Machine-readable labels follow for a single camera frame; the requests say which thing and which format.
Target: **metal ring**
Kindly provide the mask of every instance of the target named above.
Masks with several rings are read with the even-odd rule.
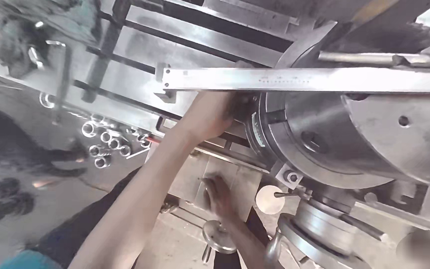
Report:
[[[104,142],[104,143],[108,143],[110,140],[112,139],[112,135],[109,132],[103,132],[100,135],[100,141]]]
[[[124,156],[127,157],[132,153],[132,150],[130,149],[130,147],[128,145],[123,145],[120,147],[119,149],[119,153]]]
[[[94,165],[99,169],[109,167],[110,157],[109,156],[98,157],[94,160]]]
[[[122,147],[122,141],[117,137],[113,137],[107,142],[107,145],[111,150],[120,149]]]
[[[97,135],[97,127],[94,125],[92,121],[85,122],[81,128],[82,134],[85,137],[95,137]]]

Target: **bolt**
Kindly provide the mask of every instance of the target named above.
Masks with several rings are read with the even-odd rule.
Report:
[[[302,175],[296,173],[293,170],[286,170],[283,173],[283,178],[290,183],[295,183],[297,180],[301,180],[303,178]]]

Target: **machined part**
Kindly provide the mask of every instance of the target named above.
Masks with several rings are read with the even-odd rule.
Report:
[[[430,69],[166,68],[165,90],[430,92]]]
[[[109,142],[107,142],[107,146],[111,150],[121,149],[123,146],[122,140],[119,139],[118,137],[113,137],[109,140]]]
[[[350,255],[358,228],[301,200],[294,223],[313,239],[328,248]]]
[[[99,128],[92,121],[88,121],[82,125],[81,131],[85,137],[90,138],[98,134]]]
[[[207,245],[215,251],[224,254],[232,254],[236,252],[235,243],[218,220],[207,221],[202,228],[202,235],[204,236]]]
[[[54,96],[41,91],[39,93],[39,103],[45,108],[54,108]]]
[[[94,165],[99,169],[106,168],[110,166],[110,160],[110,156],[97,157],[94,160]]]
[[[140,146],[143,148],[149,148],[151,146],[151,143],[149,140],[147,140],[147,138],[149,137],[148,134],[140,134],[137,137],[137,142],[140,143]]]
[[[430,54],[341,53],[321,51],[318,59],[329,62],[374,64],[384,66],[396,66],[406,63],[410,67],[430,67]]]
[[[92,145],[89,148],[89,156],[91,156],[91,157],[102,157],[102,156],[107,156],[110,154],[111,154],[110,149],[103,147],[99,144]]]
[[[130,149],[130,147],[128,145],[125,144],[119,148],[119,153],[123,157],[127,157],[132,153],[132,150]]]
[[[118,127],[118,122],[101,115],[92,114],[91,120],[98,127],[112,128],[116,129]]]
[[[290,243],[303,252],[308,258],[323,268],[329,269],[371,269],[356,254],[339,255],[321,246],[293,223],[293,215],[281,213],[278,218],[278,229]]]
[[[104,143],[108,143],[111,139],[112,139],[112,136],[107,131],[101,133],[101,135],[100,135],[100,141],[102,141]]]

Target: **concrete floor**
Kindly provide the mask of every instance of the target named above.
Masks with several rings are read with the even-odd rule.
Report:
[[[31,90],[0,89],[0,110],[14,117],[25,131],[47,148],[68,148],[71,139],[75,137],[81,138],[86,145],[94,144],[94,141],[83,138],[80,134],[80,127],[84,122],[82,119],[65,114],[61,126],[52,125],[50,111],[39,105],[35,99],[36,96],[37,93]],[[117,159],[112,166],[102,170],[86,162],[82,164],[88,168],[87,174],[83,176],[84,182],[108,191],[130,171],[140,166],[144,159],[145,156],[130,160]],[[46,190],[38,190],[31,183],[40,178],[23,173],[15,174],[11,170],[0,168],[0,179],[9,175],[20,179],[23,188],[36,195],[36,203],[34,210],[28,215],[6,217],[0,221],[0,263],[14,255],[25,243],[37,241],[65,219],[106,193],[77,179],[64,180]],[[282,211],[294,213],[299,200],[289,197],[286,201]],[[278,215],[258,212],[268,233],[274,234]],[[354,216],[386,231],[396,243],[410,229],[403,223],[362,209],[355,209]],[[212,268],[214,255],[209,264],[201,263],[204,248],[205,243],[201,239],[199,228],[180,219],[175,220],[169,214],[160,215],[152,237],[139,258],[137,268]],[[360,234],[356,240],[355,249],[374,269],[408,267],[396,258],[393,248],[384,246],[368,236]],[[303,257],[294,247],[291,247],[291,250],[296,258]],[[281,261],[286,269],[296,268],[287,251],[282,252]],[[306,268],[313,267],[310,263],[306,265]]]

